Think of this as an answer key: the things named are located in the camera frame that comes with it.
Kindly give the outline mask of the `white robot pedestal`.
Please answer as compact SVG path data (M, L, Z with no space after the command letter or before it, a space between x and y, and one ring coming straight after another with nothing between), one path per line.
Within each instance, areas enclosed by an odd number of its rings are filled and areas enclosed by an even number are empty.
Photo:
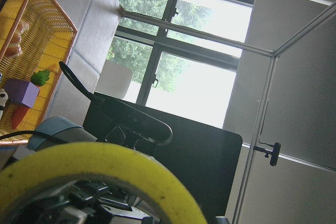
M95 92L123 99L133 77L133 72L123 65L106 60Z

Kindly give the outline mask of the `yellow tape roll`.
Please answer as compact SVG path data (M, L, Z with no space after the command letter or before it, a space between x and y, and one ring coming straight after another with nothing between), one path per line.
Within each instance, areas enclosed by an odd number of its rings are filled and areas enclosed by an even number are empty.
M1 171L1 223L42 191L75 180L113 183L140 196L165 223L205 223L197 202L162 164L135 150L108 143L56 145Z

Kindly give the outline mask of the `aluminium frame post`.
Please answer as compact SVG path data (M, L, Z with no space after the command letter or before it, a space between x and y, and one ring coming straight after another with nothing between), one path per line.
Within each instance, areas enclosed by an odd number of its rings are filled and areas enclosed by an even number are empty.
M243 202L245 198L245 193L247 189L247 184L249 180L249 175L251 171L251 167L253 164L254 159L254 153L253 150L254 146L257 146L257 142L261 135L262 130L262 124L265 119L265 114L267 110L269 95L270 95L270 89L272 85L272 80L274 78L274 74L276 71L276 64L278 61L278 58L280 55L285 52L287 49L289 49L291 46L293 46L299 39L301 39L303 36L311 32L314 28L318 27L322 22L326 22L330 18L332 18L335 15L335 3L332 3L330 6L328 6L325 10L323 10L321 13L319 13L312 21L310 21L307 25L305 25L301 30L299 30L295 35L293 35L287 42L285 42L283 45L281 45L278 49L275 50L266 50L261 49L256 46L249 45L247 43L241 43L240 45L236 45L237 48L241 48L245 51L249 51L258 55L262 55L265 57L268 57L270 59L267 74L266 74L266 80L263 87L263 91L261 93L261 100L255 120L255 126L253 131L253 136L251 138L250 148L247 155L247 160L245 164L244 173L242 176L242 181L239 189L239 194L237 198L237 203L234 211L233 221L232 223L239 223L239 219L241 216L241 211L243 208Z

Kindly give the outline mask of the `purple foam cube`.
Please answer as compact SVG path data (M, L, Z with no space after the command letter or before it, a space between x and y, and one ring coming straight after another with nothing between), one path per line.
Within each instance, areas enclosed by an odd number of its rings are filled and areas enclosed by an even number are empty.
M16 105L32 108L39 94L39 87L26 80L7 79L4 89Z

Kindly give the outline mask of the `panda toy figure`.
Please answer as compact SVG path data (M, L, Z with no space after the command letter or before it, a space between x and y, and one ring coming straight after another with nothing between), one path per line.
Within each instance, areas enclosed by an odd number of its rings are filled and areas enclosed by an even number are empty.
M0 89L0 106L1 106L1 112L4 111L4 108L6 106L6 103L9 101L9 97L7 92L4 89Z

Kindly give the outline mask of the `yellow plastic basket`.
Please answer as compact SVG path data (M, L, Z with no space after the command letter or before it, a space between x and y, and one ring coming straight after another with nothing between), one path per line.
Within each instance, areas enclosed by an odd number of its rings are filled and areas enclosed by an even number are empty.
M22 34L22 55L4 55L19 22L29 23ZM30 80L34 72L50 69L50 79L40 88L34 106L17 130L34 130L42 121L60 76L59 62L66 62L77 29L56 0L7 0L1 10L1 87L7 79Z

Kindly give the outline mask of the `black monitor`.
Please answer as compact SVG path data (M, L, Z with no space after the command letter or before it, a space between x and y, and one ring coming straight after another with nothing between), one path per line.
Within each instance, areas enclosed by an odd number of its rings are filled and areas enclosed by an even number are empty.
M225 214L242 137L210 125L96 93L84 129L153 156L187 188L208 223Z

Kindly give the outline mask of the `toy croissant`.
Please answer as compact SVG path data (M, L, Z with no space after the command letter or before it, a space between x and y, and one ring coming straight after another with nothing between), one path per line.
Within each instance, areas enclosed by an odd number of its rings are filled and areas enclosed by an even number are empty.
M22 19L19 21L14 34L10 40L10 43L5 51L4 56L8 58L16 58L22 55L21 49L21 41L22 41L22 34L29 30L29 22Z

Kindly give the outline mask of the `orange toy carrot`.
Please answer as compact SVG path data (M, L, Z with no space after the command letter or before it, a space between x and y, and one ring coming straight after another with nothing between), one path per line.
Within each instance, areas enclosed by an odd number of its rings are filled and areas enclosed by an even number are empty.
M40 87L46 84L50 79L50 70L40 70L34 72L30 80L10 79L10 87L12 88L11 98L17 108L12 116L12 128L17 129L28 110L35 104Z

